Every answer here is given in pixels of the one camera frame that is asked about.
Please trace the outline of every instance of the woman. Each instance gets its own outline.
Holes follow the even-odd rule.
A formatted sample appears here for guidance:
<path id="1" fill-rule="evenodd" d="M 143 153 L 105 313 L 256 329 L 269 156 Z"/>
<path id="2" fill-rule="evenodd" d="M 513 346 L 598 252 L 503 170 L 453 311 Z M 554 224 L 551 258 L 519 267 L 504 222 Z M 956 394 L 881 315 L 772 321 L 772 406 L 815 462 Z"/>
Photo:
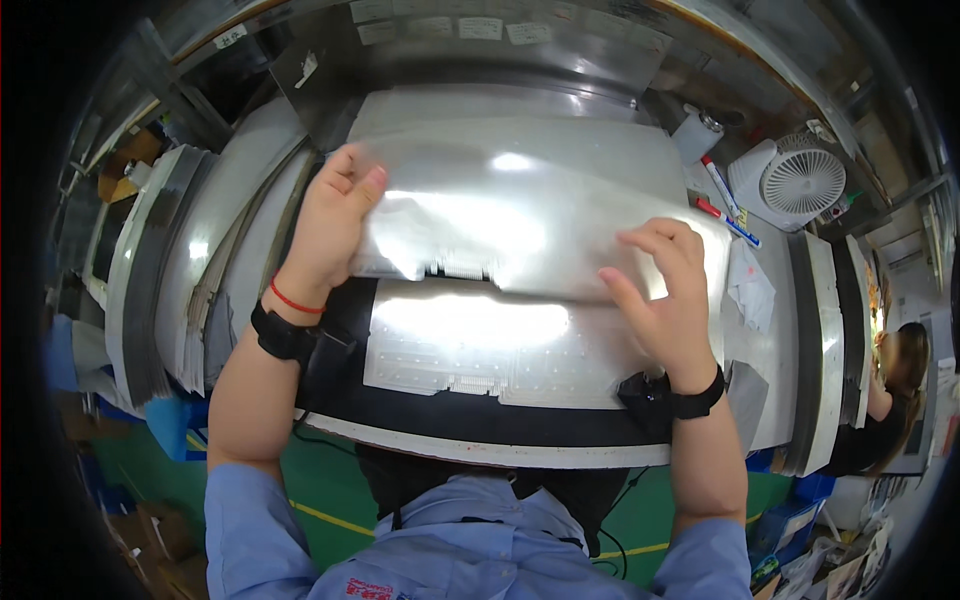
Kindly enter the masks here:
<path id="1" fill-rule="evenodd" d="M 881 386 L 874 370 L 866 423 L 862 429 L 841 425 L 830 462 L 820 469 L 824 475 L 842 477 L 868 469 L 868 477 L 878 477 L 903 449 L 924 406 L 920 386 L 930 361 L 924 326 L 908 323 L 896 333 L 880 332 L 876 345 L 885 381 Z"/>

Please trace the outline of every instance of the hand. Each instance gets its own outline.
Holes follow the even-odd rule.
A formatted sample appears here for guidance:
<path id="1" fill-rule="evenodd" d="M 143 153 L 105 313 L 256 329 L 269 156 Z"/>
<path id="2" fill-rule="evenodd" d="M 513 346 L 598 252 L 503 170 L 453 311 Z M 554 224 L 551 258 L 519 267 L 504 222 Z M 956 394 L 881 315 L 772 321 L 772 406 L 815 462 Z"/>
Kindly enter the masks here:
<path id="1" fill-rule="evenodd" d="M 275 280 L 280 293 L 296 303 L 319 308 L 330 289 L 349 277 L 363 219 L 387 187 L 383 167 L 358 172 L 361 152 L 356 144 L 338 150 L 306 190 L 290 252 Z"/>
<path id="2" fill-rule="evenodd" d="M 707 336 L 704 240 L 689 225 L 673 219 L 651 219 L 641 228 L 619 231 L 616 238 L 653 255 L 667 296 L 644 300 L 636 286 L 613 267 L 601 269 L 598 275 L 644 349 L 670 375 L 673 391 L 702 393 L 717 373 Z"/>

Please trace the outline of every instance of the blue plastic crate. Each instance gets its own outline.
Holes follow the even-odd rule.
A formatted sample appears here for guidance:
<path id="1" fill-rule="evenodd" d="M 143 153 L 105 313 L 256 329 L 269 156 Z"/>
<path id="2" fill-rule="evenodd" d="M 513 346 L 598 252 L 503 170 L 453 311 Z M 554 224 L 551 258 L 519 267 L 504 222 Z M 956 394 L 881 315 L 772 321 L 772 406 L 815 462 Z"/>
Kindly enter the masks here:
<path id="1" fill-rule="evenodd" d="M 813 504 L 829 498 L 833 493 L 833 485 L 836 481 L 836 477 L 829 477 L 820 473 L 812 473 L 806 477 L 801 477 L 793 485 L 794 499 Z"/>
<path id="2" fill-rule="evenodd" d="M 760 518 L 748 548 L 751 568 L 771 555 L 787 564 L 803 554 L 823 501 L 790 500 L 770 509 Z"/>

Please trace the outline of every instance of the fan grille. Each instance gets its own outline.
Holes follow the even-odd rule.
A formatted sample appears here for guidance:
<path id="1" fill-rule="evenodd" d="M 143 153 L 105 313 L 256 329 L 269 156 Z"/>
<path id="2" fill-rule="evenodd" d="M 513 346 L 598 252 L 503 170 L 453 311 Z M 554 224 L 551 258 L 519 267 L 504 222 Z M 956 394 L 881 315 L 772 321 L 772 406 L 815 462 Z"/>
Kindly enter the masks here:
<path id="1" fill-rule="evenodd" d="M 790 137 L 793 136 L 778 141 L 778 149 L 798 148 L 804 142 L 788 140 Z M 760 181 L 763 200 L 771 208 L 793 215 L 816 213 L 840 198 L 847 172 L 836 156 L 816 147 L 780 151 L 767 165 Z"/>

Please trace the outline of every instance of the black top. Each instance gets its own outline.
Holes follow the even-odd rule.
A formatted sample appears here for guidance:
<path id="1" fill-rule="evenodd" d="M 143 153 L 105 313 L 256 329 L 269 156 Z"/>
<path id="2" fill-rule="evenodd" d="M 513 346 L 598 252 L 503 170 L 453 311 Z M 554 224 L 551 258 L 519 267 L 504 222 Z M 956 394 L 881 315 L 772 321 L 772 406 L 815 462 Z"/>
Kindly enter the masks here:
<path id="1" fill-rule="evenodd" d="M 832 477 L 855 475 L 883 460 L 894 449 L 906 428 L 907 399 L 893 392 L 890 394 L 894 401 L 883 420 L 867 415 L 861 429 L 849 425 L 837 429 L 833 454 L 829 464 L 820 469 L 821 473 Z"/>

